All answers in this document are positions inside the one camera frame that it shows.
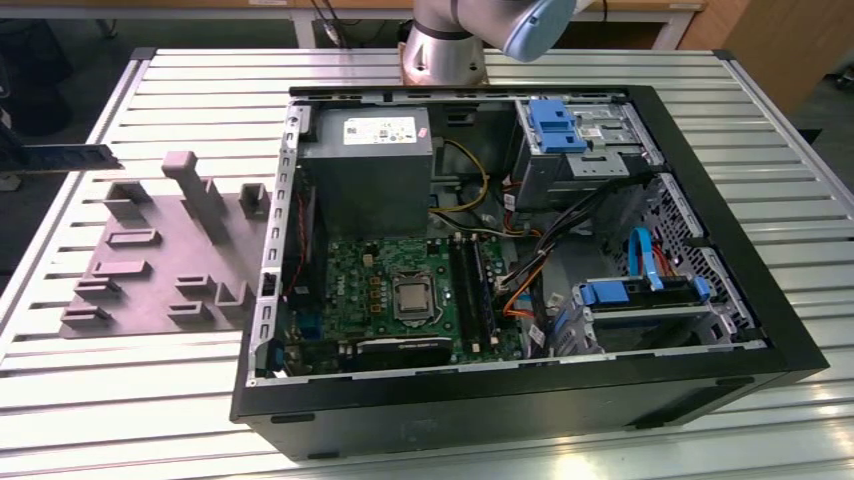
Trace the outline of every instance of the aluminum extrusion table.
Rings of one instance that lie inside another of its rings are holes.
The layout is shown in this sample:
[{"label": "aluminum extrusion table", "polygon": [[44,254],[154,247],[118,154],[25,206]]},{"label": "aluminum extrusion table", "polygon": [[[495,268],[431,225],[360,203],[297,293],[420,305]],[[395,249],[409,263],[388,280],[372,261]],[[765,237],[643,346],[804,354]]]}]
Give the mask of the aluminum extrusion table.
[{"label": "aluminum extrusion table", "polygon": [[68,175],[0,299],[0,476],[851,478],[854,201],[740,66],[684,51],[563,51],[529,65],[492,52],[487,65],[493,84],[657,88],[831,368],[681,428],[294,465],[228,421],[240,332],[62,340],[58,318],[109,182],[177,193],[158,159],[186,149],[220,192],[272,183],[288,87],[396,84],[397,55],[160,50],[129,63],[89,137],[125,170]]}]

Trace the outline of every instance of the red wire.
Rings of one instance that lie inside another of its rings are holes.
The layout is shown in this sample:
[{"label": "red wire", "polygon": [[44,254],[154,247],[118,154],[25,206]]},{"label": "red wire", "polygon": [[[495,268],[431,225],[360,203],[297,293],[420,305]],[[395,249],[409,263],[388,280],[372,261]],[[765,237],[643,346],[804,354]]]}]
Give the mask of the red wire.
[{"label": "red wire", "polygon": [[298,278],[298,274],[302,271],[302,264],[305,263],[305,207],[302,205],[302,196],[296,195],[296,202],[298,204],[298,266],[296,267],[296,272],[293,273],[293,278],[290,278],[290,285],[288,286],[284,295],[290,294],[290,290],[296,286],[296,279]]}]

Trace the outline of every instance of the yellow wire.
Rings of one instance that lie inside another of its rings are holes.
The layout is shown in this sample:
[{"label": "yellow wire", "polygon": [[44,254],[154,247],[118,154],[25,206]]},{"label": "yellow wire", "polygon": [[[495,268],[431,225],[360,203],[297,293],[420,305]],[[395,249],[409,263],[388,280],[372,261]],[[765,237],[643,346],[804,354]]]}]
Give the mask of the yellow wire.
[{"label": "yellow wire", "polygon": [[451,145],[453,145],[456,148],[460,149],[460,151],[465,154],[465,156],[471,160],[471,163],[473,163],[475,167],[477,167],[477,170],[480,171],[480,177],[483,178],[483,187],[480,188],[480,194],[477,195],[477,198],[475,198],[467,204],[457,205],[456,207],[431,208],[429,211],[431,212],[463,212],[463,211],[468,210],[469,208],[476,207],[477,204],[485,198],[485,194],[487,194],[487,191],[489,189],[489,177],[487,176],[485,168],[483,168],[483,164],[480,163],[480,160],[477,160],[477,157],[475,157],[473,153],[471,153],[468,151],[468,149],[465,147],[463,147],[463,145],[456,140],[445,139],[444,141],[447,143],[449,143]]}]

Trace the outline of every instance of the motherboard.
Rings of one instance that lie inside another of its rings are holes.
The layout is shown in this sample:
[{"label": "motherboard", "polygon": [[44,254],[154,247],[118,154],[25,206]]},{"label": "motherboard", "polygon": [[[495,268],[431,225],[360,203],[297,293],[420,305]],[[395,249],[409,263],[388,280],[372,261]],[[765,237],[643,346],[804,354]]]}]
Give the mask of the motherboard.
[{"label": "motherboard", "polygon": [[385,368],[444,355],[451,365],[521,358],[519,330],[492,304],[505,271],[495,237],[337,241],[326,262],[322,313],[297,314],[312,374],[360,370],[346,359],[371,352],[397,352]]}]

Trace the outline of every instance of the blue plastic clip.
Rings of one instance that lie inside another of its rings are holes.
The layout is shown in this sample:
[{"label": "blue plastic clip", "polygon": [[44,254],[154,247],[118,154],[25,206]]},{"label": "blue plastic clip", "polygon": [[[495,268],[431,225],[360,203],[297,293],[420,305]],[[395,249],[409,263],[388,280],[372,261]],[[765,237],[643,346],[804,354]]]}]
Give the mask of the blue plastic clip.
[{"label": "blue plastic clip", "polygon": [[649,231],[637,227],[631,231],[628,237],[628,275],[640,275],[637,265],[637,245],[640,246],[640,258],[643,259],[643,275],[649,279],[652,290],[664,288],[657,270],[655,269],[655,258],[652,257],[652,235]]},{"label": "blue plastic clip", "polygon": [[584,305],[592,305],[593,303],[596,303],[596,293],[593,292],[589,285],[581,285],[580,294],[581,302],[584,302]]},{"label": "blue plastic clip", "polygon": [[703,277],[693,277],[693,288],[696,288],[700,301],[704,302],[711,298],[711,288],[708,287],[708,282]]},{"label": "blue plastic clip", "polygon": [[623,282],[595,282],[591,285],[599,303],[625,303],[628,301],[628,293]]},{"label": "blue plastic clip", "polygon": [[575,117],[560,100],[531,100],[528,121],[539,135],[543,153],[583,153],[587,142],[575,131]]}]

